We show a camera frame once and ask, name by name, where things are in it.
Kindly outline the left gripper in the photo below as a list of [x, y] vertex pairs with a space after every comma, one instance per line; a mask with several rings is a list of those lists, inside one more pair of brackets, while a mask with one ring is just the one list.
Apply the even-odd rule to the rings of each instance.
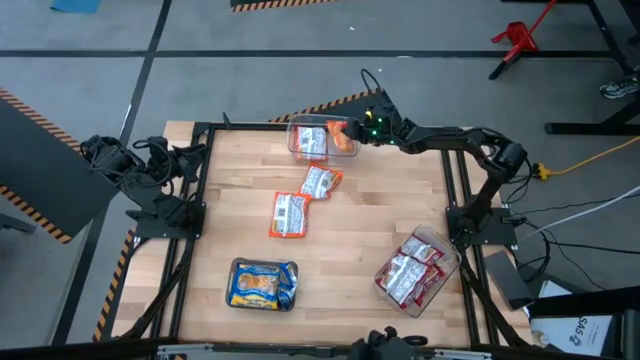
[[197, 180], [197, 172], [204, 173], [209, 165], [210, 157], [206, 156], [209, 147], [206, 144], [197, 144], [193, 147], [174, 147], [169, 151], [171, 164], [170, 178], [184, 178]]

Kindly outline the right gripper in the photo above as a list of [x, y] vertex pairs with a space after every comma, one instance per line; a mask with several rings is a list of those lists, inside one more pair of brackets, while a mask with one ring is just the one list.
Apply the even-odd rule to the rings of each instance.
[[345, 129], [360, 129], [362, 132], [345, 132], [345, 135], [356, 142], [375, 147], [399, 144], [394, 132], [394, 126], [401, 122], [397, 108], [394, 105], [375, 105], [365, 111], [364, 119], [346, 122]]

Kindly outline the orange chicken ramen pack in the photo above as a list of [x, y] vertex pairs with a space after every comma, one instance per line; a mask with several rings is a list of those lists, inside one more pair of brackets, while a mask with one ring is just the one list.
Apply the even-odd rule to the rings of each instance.
[[308, 208], [312, 197], [306, 194], [276, 192], [269, 236], [302, 238], [308, 225]]
[[327, 129], [334, 145], [340, 152], [353, 153], [355, 150], [354, 141], [344, 133], [347, 125], [346, 121], [331, 120], [327, 122]]
[[311, 164], [298, 193], [309, 195], [313, 200], [329, 199], [342, 178], [339, 171]]
[[293, 152], [299, 160], [325, 161], [328, 158], [326, 130], [321, 127], [297, 127]]

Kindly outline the blue ramen pack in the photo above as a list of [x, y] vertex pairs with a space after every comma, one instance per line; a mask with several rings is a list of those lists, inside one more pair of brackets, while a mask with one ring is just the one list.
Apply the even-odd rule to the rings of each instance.
[[280, 262], [277, 304], [279, 311], [290, 311], [295, 302], [298, 287], [298, 269], [294, 262]]
[[229, 304], [235, 307], [277, 310], [278, 284], [277, 267], [240, 263], [231, 282]]

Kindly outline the smoky dark plastic bin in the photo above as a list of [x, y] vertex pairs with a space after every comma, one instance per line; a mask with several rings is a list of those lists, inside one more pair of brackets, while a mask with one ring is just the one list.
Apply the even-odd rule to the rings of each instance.
[[225, 301], [233, 308], [291, 311], [299, 285], [293, 261], [236, 258], [230, 268]]

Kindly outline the clear rounded plastic bin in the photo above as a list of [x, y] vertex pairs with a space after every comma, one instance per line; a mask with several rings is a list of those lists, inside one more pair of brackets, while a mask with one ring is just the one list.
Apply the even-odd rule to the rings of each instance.
[[[407, 299], [406, 303], [403, 306], [399, 306], [395, 303], [377, 284], [376, 278], [382, 272], [382, 269], [387, 265], [389, 260], [399, 252], [401, 245], [411, 236], [418, 237], [423, 241], [430, 243], [440, 251], [444, 253], [442, 259], [438, 260], [435, 264], [439, 266], [444, 272], [445, 275], [441, 278], [440, 281], [436, 283], [436, 285], [427, 293], [427, 297], [425, 298], [423, 304], [418, 306], [414, 303], [413, 297], [414, 292]], [[444, 238], [442, 235], [434, 231], [432, 228], [428, 226], [418, 226], [414, 229], [414, 231], [394, 250], [389, 259], [385, 262], [385, 264], [377, 271], [374, 276], [374, 285], [376, 289], [380, 292], [382, 297], [396, 310], [404, 313], [405, 315], [418, 318], [427, 308], [427, 306], [431, 303], [431, 301], [436, 297], [438, 292], [444, 286], [449, 277], [458, 269], [461, 262], [460, 253], [452, 246], [451, 241]]]

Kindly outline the black hazard-striped floor mat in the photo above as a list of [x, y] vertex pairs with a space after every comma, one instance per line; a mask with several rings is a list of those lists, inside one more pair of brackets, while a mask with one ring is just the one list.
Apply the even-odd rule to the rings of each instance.
[[230, 0], [234, 13], [332, 3], [337, 0]]
[[309, 106], [293, 113], [280, 115], [270, 119], [269, 123], [288, 123], [295, 115], [308, 114], [360, 117], [367, 109], [377, 106], [379, 102], [391, 103], [391, 98], [384, 90], [363, 91], [337, 100]]
[[71, 241], [119, 191], [80, 142], [0, 87], [0, 194], [49, 235]]

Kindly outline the clear rectangular plastic bin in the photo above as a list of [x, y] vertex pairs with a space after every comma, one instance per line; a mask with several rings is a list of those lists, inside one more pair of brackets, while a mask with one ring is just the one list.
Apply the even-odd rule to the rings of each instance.
[[[308, 115], [295, 115], [291, 121], [287, 125], [287, 133], [286, 133], [286, 145], [291, 155], [295, 160], [298, 161], [307, 161], [307, 162], [320, 162], [327, 163], [330, 161], [334, 161], [337, 159], [343, 158], [352, 158], [355, 157], [360, 149], [360, 144], [354, 141], [355, 150], [353, 153], [342, 153], [337, 147], [334, 145], [333, 140], [331, 139], [328, 129], [327, 122], [331, 120], [338, 121], [349, 121], [350, 117], [344, 116], [336, 116], [336, 115], [319, 115], [319, 114], [308, 114]], [[325, 161], [310, 161], [310, 160], [299, 160], [294, 155], [294, 137], [295, 131], [297, 127], [321, 127], [324, 128], [327, 132], [327, 156], [328, 158]]]

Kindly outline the red metal floor stand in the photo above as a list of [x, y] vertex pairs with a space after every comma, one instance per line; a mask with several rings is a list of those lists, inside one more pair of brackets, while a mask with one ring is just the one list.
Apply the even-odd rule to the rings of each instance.
[[535, 22], [528, 27], [524, 22], [516, 21], [507, 25], [506, 30], [491, 39], [492, 43], [499, 43], [508, 39], [512, 48], [502, 58], [498, 66], [489, 74], [488, 79], [497, 80], [510, 66], [517, 63], [525, 52], [538, 52], [539, 47], [533, 38], [533, 33], [555, 7], [558, 0], [545, 0], [546, 6]]

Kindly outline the blue floor mat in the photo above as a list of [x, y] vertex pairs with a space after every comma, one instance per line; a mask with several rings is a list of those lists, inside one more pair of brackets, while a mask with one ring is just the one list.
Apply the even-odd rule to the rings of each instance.
[[91, 15], [95, 14], [102, 0], [52, 0], [50, 9], [57, 12]]

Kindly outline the dark grey flat box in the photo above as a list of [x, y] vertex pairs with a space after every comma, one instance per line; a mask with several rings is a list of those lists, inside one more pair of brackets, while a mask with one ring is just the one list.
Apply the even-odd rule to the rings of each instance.
[[535, 301], [527, 284], [520, 277], [517, 268], [505, 251], [499, 251], [486, 257], [485, 265], [500, 294], [512, 311], [526, 307]]

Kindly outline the black neighbouring table legs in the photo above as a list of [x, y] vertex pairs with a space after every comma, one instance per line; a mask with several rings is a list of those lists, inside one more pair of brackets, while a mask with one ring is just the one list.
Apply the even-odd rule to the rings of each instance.
[[[610, 57], [616, 62], [625, 76], [631, 75], [633, 69], [628, 64], [626, 57], [618, 46], [595, 0], [586, 0], [586, 5], [609, 48]], [[544, 129], [549, 135], [640, 136], [640, 124], [630, 124], [631, 120], [639, 116], [640, 95], [602, 122], [551, 122], [546, 123]]]

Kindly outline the person's shoe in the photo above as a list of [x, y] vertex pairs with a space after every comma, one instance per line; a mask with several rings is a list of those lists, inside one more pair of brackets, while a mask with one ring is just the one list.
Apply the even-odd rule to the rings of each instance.
[[640, 73], [626, 76], [623, 79], [602, 85], [599, 93], [607, 99], [620, 99], [640, 90]]

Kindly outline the white printed box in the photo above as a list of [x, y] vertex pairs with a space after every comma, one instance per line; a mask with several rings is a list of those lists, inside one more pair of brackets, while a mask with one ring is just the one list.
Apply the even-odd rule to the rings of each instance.
[[529, 316], [534, 341], [546, 349], [581, 355], [600, 356], [612, 323], [612, 315], [575, 317]]

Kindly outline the black aluminium table frame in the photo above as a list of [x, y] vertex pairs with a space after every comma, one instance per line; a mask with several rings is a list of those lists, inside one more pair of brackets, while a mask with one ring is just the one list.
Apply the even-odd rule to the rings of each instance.
[[[276, 345], [346, 345], [392, 326], [423, 335], [432, 346], [466, 347], [472, 305], [482, 342], [493, 340], [476, 296], [458, 274], [423, 313], [410, 317], [374, 284], [377, 271], [418, 226], [446, 234], [445, 210], [478, 190], [485, 174], [469, 156], [431, 150], [407, 155], [391, 146], [363, 146], [328, 167], [342, 181], [327, 200], [313, 202], [302, 238], [269, 235], [277, 192], [299, 189], [308, 166], [289, 150], [283, 124], [240, 124], [213, 134], [204, 191], [203, 231], [183, 288], [169, 298], [160, 334], [184, 341]], [[226, 302], [234, 259], [290, 260], [300, 285], [288, 312], [232, 308]]]

